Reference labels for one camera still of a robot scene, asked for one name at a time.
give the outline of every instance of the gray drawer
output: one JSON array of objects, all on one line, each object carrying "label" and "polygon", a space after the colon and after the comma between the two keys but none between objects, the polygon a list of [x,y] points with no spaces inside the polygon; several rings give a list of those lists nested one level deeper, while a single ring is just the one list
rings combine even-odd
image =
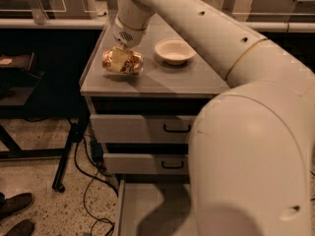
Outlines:
[{"label": "gray drawer", "polygon": [[185,154],[105,153],[104,163],[111,174],[188,175]]},{"label": "gray drawer", "polygon": [[197,236],[190,185],[180,180],[120,182],[113,236]]},{"label": "gray drawer", "polygon": [[91,116],[99,143],[187,143],[194,119],[195,116]]}]

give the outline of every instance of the black handle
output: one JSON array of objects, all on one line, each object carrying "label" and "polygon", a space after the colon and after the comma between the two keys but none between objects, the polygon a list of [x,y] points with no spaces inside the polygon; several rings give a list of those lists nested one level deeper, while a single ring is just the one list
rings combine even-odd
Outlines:
[{"label": "black handle", "polygon": [[184,167],[184,162],[181,161],[180,166],[166,166],[166,165],[165,165],[165,162],[162,161],[162,162],[161,162],[161,166],[162,166],[162,168],[164,168],[164,169],[182,169],[182,168]]},{"label": "black handle", "polygon": [[191,130],[191,126],[188,125],[187,130],[169,130],[169,129],[167,129],[166,124],[164,124],[164,125],[163,125],[163,129],[164,129],[166,132],[168,132],[168,133],[188,133],[188,132],[190,132],[190,130]]}]

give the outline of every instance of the white bowl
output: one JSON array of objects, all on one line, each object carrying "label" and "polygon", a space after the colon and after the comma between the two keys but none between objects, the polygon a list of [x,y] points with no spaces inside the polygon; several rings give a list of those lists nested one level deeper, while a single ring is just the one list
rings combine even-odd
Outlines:
[{"label": "white bowl", "polygon": [[181,65],[196,55],[182,39],[164,39],[156,44],[156,53],[170,65]]}]

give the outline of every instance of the person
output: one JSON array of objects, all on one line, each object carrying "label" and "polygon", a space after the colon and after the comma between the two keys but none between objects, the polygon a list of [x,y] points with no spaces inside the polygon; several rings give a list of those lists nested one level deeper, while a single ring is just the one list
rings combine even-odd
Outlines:
[{"label": "person", "polygon": [[[6,199],[0,193],[0,221],[12,214],[21,212],[33,203],[32,193],[18,194],[10,199]],[[4,236],[31,236],[34,231],[34,224],[30,219],[25,219],[13,226]]]}]

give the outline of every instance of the floor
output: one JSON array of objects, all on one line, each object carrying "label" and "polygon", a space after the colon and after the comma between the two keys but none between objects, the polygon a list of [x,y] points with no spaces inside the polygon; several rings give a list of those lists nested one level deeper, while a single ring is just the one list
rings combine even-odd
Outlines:
[{"label": "floor", "polygon": [[[204,1],[219,9],[223,0]],[[250,3],[251,0],[242,0],[240,4],[244,8],[248,8]],[[0,124],[25,149],[63,148],[70,129],[68,120],[64,119],[46,119],[38,122],[4,119],[0,120]],[[91,154],[90,141],[93,141],[94,138],[89,130],[86,132],[85,139],[88,154]],[[4,146],[0,144],[0,151],[3,149],[5,149]],[[84,141],[79,144],[77,153],[75,151],[76,145],[73,145],[63,179],[66,188],[64,193],[52,190],[58,159],[0,162],[0,191],[2,193],[8,198],[22,192],[32,192],[35,196],[32,207],[0,221],[0,236],[16,223],[27,218],[35,223],[33,236],[88,236],[91,230],[93,230],[94,236],[105,235],[110,229],[110,225],[102,222],[95,224],[97,220],[89,215],[84,204],[93,216],[114,221],[117,197],[105,184],[99,181],[91,183],[92,178],[82,174],[76,168],[75,158],[78,159],[78,163],[84,171],[91,175],[97,173],[87,158]],[[111,176],[103,176],[99,173],[97,176],[111,183],[115,182]],[[313,179],[311,181],[312,193],[315,193]],[[315,236],[314,204],[312,213],[314,214],[312,235]]]}]

